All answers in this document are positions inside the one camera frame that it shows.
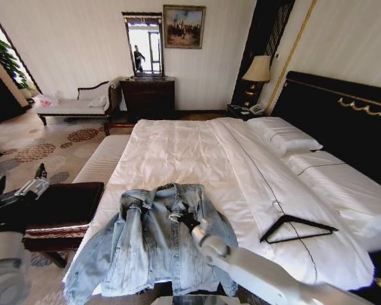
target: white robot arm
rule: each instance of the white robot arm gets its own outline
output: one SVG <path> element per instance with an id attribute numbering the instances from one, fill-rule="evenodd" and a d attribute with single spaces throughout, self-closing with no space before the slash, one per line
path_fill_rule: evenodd
<path id="1" fill-rule="evenodd" d="M 327 283 L 301 283 L 280 265 L 262 256 L 245 248 L 228 247 L 220 237 L 206 234 L 207 223 L 204 219 L 200 224 L 193 219 L 192 214 L 173 216 L 171 219 L 183 222 L 189 228 L 196 246 L 209 265 L 226 271 L 236 283 L 270 304 L 372 305 Z"/>
<path id="2" fill-rule="evenodd" d="M 0 305 L 16 305 L 27 298 L 31 287 L 25 277 L 30 252 L 22 243 L 28 206 L 45 192 L 49 184 L 43 164 L 36 178 L 18 191 L 3 194 L 5 181 L 5 177 L 0 179 Z"/>

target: mirror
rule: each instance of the mirror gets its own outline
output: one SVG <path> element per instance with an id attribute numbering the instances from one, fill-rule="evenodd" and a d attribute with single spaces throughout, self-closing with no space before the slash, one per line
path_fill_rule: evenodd
<path id="1" fill-rule="evenodd" d="M 122 12 L 135 76 L 164 76 L 162 13 Z"/>

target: framed painting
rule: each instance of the framed painting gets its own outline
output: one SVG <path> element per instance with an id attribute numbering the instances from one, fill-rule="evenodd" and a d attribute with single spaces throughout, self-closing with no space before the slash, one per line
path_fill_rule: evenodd
<path id="1" fill-rule="evenodd" d="M 165 48 L 201 49 L 205 6 L 164 5 Z"/>

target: green leaves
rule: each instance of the green leaves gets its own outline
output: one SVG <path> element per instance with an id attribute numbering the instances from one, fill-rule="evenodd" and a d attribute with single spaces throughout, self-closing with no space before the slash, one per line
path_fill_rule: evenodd
<path id="1" fill-rule="evenodd" d="M 17 59 L 11 53 L 9 53 L 8 50 L 11 50 L 11 46 L 0 40 L 1 65 L 17 85 L 18 89 L 30 89 L 27 84 L 27 77 L 22 71 L 20 71 L 20 65 L 17 63 Z"/>

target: wooden dresser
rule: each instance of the wooden dresser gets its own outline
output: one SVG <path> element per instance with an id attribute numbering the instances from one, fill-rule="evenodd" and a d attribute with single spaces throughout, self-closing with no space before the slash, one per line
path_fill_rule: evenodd
<path id="1" fill-rule="evenodd" d="M 173 119 L 175 80 L 168 77 L 120 80 L 130 121 L 138 119 Z"/>

